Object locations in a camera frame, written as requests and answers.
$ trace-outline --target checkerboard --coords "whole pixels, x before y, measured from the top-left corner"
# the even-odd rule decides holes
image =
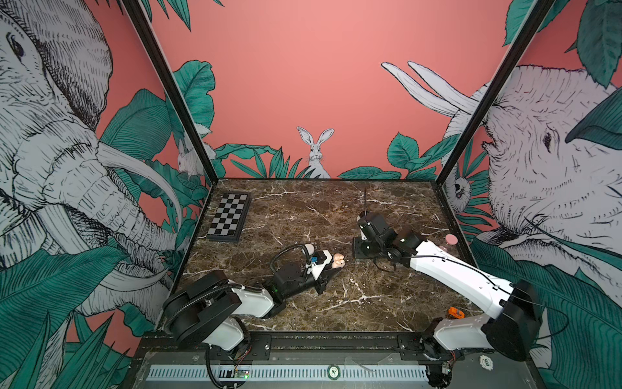
[[[223,194],[216,214],[211,220],[207,238],[219,241],[238,241],[251,203],[249,193],[229,192]]]

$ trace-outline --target green poker chip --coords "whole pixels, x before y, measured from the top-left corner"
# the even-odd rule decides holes
[[[330,365],[328,367],[328,377],[335,381],[337,378],[339,378],[339,376],[341,375],[341,370],[339,369],[339,366],[337,365]]]

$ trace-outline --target elephant eye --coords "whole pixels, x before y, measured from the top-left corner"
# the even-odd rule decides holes
[[[550,140],[551,140],[550,133],[546,133],[546,135],[544,136],[544,139],[542,141],[544,142],[544,146],[546,147],[548,152],[550,152]]]
[[[11,46],[11,49],[13,50],[15,55],[17,56],[17,59],[19,59],[19,61],[22,62],[22,57],[24,56],[24,48],[15,39],[15,35],[12,35],[11,33],[6,34],[6,40],[7,42],[9,42],[9,45]]]

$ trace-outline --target orange object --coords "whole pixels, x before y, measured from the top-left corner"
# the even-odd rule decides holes
[[[449,313],[449,316],[455,317],[456,319],[465,318],[465,313],[459,310],[458,308],[451,307],[448,313]]]

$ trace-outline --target black corner post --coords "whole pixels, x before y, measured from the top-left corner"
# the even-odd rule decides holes
[[[153,63],[155,71],[160,77],[160,81],[164,86],[164,91],[169,96],[170,102],[173,105],[173,108],[175,108],[175,111],[179,116],[179,120],[182,122],[183,129],[188,134],[188,137],[192,142],[192,146],[194,146],[194,149],[197,152],[203,167],[205,168],[207,177],[211,182],[210,187],[213,187],[218,182],[216,171],[211,165],[210,158],[207,156],[207,153],[203,148],[203,141],[198,136],[197,130],[194,127],[194,121],[190,116],[190,112],[188,112],[183,96],[177,88],[175,78],[169,70],[164,54],[160,51],[156,37],[154,36],[153,31],[151,31],[149,20],[145,17],[139,3],[139,0],[123,0],[123,4],[125,5],[129,18],[132,20],[134,28],[136,29],[138,36],[141,38],[142,45],[145,47],[145,50],[147,50],[147,54]]]
[[[529,15],[527,15],[525,23],[522,25],[521,30],[514,39],[512,46],[510,46],[503,62],[501,62],[501,66],[499,66],[499,70],[497,70],[493,80],[490,82],[490,86],[482,96],[480,104],[471,115],[471,120],[468,122],[464,132],[456,143],[456,147],[454,147],[451,155],[449,155],[447,163],[443,166],[439,176],[436,178],[436,183],[439,186],[442,187],[445,184],[445,180],[447,180],[447,177],[451,173],[455,164],[458,163],[460,156],[464,152],[465,148],[467,148],[473,135],[475,135],[475,131],[480,127],[480,124],[484,120],[488,110],[493,106],[494,100],[497,98],[499,93],[501,93],[506,81],[508,81],[512,71],[531,42],[531,39],[536,34],[538,28],[542,24],[542,21],[549,12],[549,9],[555,2],[555,0],[535,1],[536,3],[534,4],[533,9]]]

